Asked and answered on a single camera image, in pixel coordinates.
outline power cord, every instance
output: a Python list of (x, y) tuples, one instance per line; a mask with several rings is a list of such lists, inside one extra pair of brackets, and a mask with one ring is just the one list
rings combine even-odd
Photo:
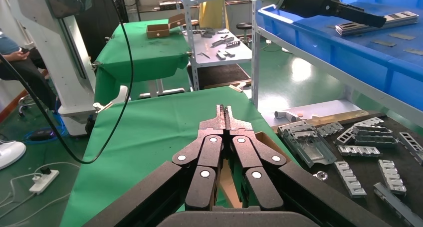
[(82, 159), (79, 159), (73, 152), (72, 150), (70, 150), (70, 148), (68, 147), (68, 145), (66, 144), (66, 142), (64, 141), (64, 139), (62, 138), (62, 136), (60, 135), (59, 131), (57, 130), (57, 128), (54, 126), (52, 120), (49, 118), (49, 116), (47, 115), (46, 111), (44, 110), (44, 108), (42, 107), (42, 104), (40, 103), (40, 101), (38, 100), (37, 96), (35, 95), (34, 91), (31, 89), (31, 87), (26, 83), (26, 81), (22, 78), (22, 76), (19, 74), (18, 71), (16, 71), (16, 69), (4, 58), (3, 55), (0, 55), (0, 60), (1, 62), (5, 65), (6, 69), (8, 71), (10, 71), (17, 80), (19, 80), (21, 82), (21, 84), (24, 86), (24, 88), (28, 91), (29, 95), (32, 97), (32, 99), (34, 100), (35, 104), (37, 105), (37, 107), (39, 108), (39, 110), (41, 111), (42, 115), (44, 116), (44, 118), (46, 119), (47, 123), (49, 124), (49, 126), (51, 127), (51, 129), (53, 130), (54, 134), (56, 135), (57, 139), (59, 140), (59, 142), (61, 143), (61, 145), (65, 148), (65, 150), (68, 152), (68, 154), (77, 162), (81, 163), (81, 164), (91, 164), (93, 162), (95, 162), (98, 157), (100, 157), (101, 153), (103, 153), (104, 149), (106, 148), (107, 144), (109, 143), (110, 139), (113, 136), (113, 133), (115, 133), (115, 130), (117, 128), (117, 126), (119, 125), (120, 120), (122, 119), (122, 115), (126, 109), (126, 105), (128, 104), (129, 98), (130, 98), (130, 93), (132, 90), (132, 84), (134, 82), (134, 62), (132, 60), (132, 53), (131, 53), (131, 47), (129, 44), (129, 39), (128, 36), (126, 34), (126, 30), (125, 27), (122, 23), (122, 17), (119, 14), (119, 10), (114, 2), (114, 0), (111, 0), (113, 6), (115, 7), (115, 11), (116, 14), (119, 18), (120, 21), (120, 26), (122, 28), (123, 31), (123, 35), (125, 36), (125, 40), (126, 40), (126, 44), (128, 46), (128, 53), (129, 53), (129, 59), (131, 62), (131, 81), (129, 84), (129, 88), (128, 88), (128, 96), (125, 99), (125, 103), (122, 107), (122, 111), (118, 117), (118, 120), (116, 121), (115, 126), (113, 127), (109, 137), (107, 138), (106, 142), (104, 143), (103, 147), (100, 149), (100, 151), (97, 153), (97, 155), (90, 161), (84, 161)]

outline cardboard box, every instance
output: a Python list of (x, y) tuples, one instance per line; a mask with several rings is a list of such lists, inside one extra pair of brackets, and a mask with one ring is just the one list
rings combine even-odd
[(147, 26), (147, 38), (158, 38), (170, 35), (170, 29), (185, 24), (183, 13), (172, 16), (168, 19), (168, 24), (155, 24)]
[[(281, 155), (286, 158), (286, 162), (291, 162), (291, 159), (280, 149), (280, 147), (264, 132), (257, 132), (255, 137), (267, 145), (268, 147), (274, 149)], [(223, 161), (223, 168), (220, 173), (220, 189), (225, 195), (226, 201), (228, 202), (231, 208), (242, 208), (242, 202), (239, 201), (238, 194), (236, 193), (235, 184), (233, 183), (232, 174), (230, 172), (229, 164), (227, 160)]]

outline blue storage crate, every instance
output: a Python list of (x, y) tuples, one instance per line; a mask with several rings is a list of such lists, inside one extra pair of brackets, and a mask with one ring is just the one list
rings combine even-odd
[[(423, 0), (341, 0), (364, 8), (367, 12), (387, 15), (411, 11), (423, 15)], [(258, 15), (266, 31), (306, 51), (355, 78), (423, 111), (423, 56), (405, 49), (423, 51), (423, 23), (389, 28), (362, 35), (341, 37), (330, 26), (348, 23), (338, 17), (302, 18), (272, 6), (262, 8)], [(402, 40), (388, 36), (402, 33), (415, 36)], [(372, 40), (393, 42), (387, 47)]]

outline floor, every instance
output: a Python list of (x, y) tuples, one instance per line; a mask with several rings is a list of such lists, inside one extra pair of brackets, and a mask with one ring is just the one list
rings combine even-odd
[[(292, 54), (284, 53), (277, 45), (266, 46), (262, 43), (260, 79), (259, 79), (259, 111), (268, 112), (284, 110), (290, 107), (314, 104), (338, 99), (342, 96), (344, 85), (335, 78), (310, 65)], [(241, 65), (251, 75), (251, 65)], [(183, 87), (190, 89), (188, 75), (185, 70), (177, 70), (174, 76), (163, 80), (165, 89)], [(139, 93), (147, 91), (146, 83), (137, 83), (132, 92), (132, 98)], [(402, 117), (390, 112), (383, 106), (375, 103), (363, 95), (356, 95), (355, 104), (362, 109), (387, 112), (390, 117), (399, 121), (406, 127), (423, 135), (422, 128), (413, 125)], [(21, 140), (23, 136), (38, 128), (46, 127), (47, 123), (36, 107), (32, 106), (25, 111), (26, 117), (20, 118), (17, 111), (13, 112), (0, 124), (0, 133), (10, 140)], [(82, 156), (88, 138), (66, 137), (66, 142), (74, 153)], [(0, 202), (10, 191), (10, 179), (32, 173), (37, 167), (53, 162), (74, 161), (64, 151), (61, 145), (55, 141), (47, 144), (28, 145), (25, 155), (15, 164), (0, 171)], [(38, 211), (45, 204), (69, 193), (77, 175), (77, 169), (71, 165), (60, 164), (54, 167), (61, 174), (57, 177), (47, 191), (40, 196), (35, 196), (16, 211), (10, 212), (1, 218), (8, 209), (16, 203), (0, 209), (0, 226), (6, 226), (18, 222), (32, 213)], [(25, 177), (14, 182), (16, 187), (16, 201), (20, 202), (29, 196), (28, 189), (32, 185), (30, 177)], [(30, 222), (22, 226), (56, 227), (59, 225), (61, 216), (66, 207), (64, 199), (53, 206), (39, 212), (30, 218)]]

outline green table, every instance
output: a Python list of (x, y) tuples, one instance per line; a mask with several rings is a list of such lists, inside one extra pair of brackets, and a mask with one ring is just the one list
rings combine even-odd
[[(81, 166), (60, 226), (83, 225), (171, 161), (197, 137), (199, 122), (215, 117), (217, 104), (232, 106), (234, 118), (251, 122), (256, 132), (265, 132), (293, 159), (245, 94), (228, 87), (132, 101), (101, 157)], [(121, 108), (117, 104), (98, 115), (84, 159), (92, 159), (103, 146)]]
[[(124, 24), (134, 61), (134, 82), (170, 77), (177, 68), (187, 66), (189, 47), (179, 27), (171, 29), (170, 36), (147, 38), (147, 25), (167, 22), (165, 19)], [(131, 78), (128, 47), (120, 25), (112, 37), (96, 60), (100, 64), (97, 66), (95, 101), (103, 105), (113, 100), (119, 93), (119, 86), (129, 83)]]

